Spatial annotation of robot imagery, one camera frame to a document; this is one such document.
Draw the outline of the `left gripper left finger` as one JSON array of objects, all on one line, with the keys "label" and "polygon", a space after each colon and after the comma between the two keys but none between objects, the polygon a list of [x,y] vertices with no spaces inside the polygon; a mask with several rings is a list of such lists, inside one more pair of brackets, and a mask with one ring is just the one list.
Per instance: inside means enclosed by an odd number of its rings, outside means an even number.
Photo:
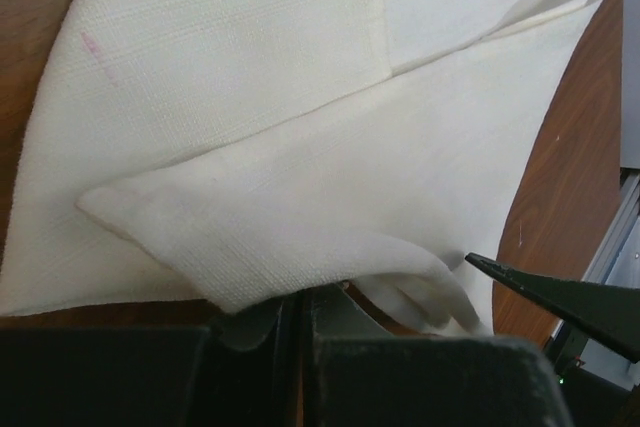
[{"label": "left gripper left finger", "polygon": [[8,329],[5,426],[284,426],[300,300],[204,325]]}]

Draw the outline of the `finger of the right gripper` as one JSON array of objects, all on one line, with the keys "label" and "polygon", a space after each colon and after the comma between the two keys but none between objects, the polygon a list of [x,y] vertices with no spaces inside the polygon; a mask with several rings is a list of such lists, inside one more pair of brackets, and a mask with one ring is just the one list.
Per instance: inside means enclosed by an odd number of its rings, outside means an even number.
[{"label": "finger of the right gripper", "polygon": [[637,288],[531,274],[476,253],[465,260],[627,360],[639,360]]}]

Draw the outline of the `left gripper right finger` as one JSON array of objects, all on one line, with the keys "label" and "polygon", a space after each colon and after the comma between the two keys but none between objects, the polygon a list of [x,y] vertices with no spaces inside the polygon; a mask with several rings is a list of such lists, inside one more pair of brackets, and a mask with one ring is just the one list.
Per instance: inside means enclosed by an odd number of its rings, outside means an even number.
[{"label": "left gripper right finger", "polygon": [[550,363],[512,337],[395,336],[340,287],[308,290],[307,426],[567,426]]}]

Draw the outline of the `white cloth napkin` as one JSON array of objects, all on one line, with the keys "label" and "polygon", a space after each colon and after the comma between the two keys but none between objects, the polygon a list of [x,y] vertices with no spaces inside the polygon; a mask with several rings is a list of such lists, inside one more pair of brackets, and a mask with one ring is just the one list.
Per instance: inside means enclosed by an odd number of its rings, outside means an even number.
[{"label": "white cloth napkin", "polygon": [[14,187],[1,312],[352,281],[492,333],[533,144],[602,0],[73,0]]}]

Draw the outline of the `aluminium frame rail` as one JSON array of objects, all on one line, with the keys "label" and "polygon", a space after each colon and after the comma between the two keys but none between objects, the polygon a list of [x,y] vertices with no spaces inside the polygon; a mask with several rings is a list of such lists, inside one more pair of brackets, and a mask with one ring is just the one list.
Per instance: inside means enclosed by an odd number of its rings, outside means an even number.
[{"label": "aluminium frame rail", "polygon": [[[623,170],[620,206],[582,280],[606,286],[639,286],[639,173]],[[560,320],[545,344],[556,369],[573,365],[625,390],[639,385],[639,365]]]}]

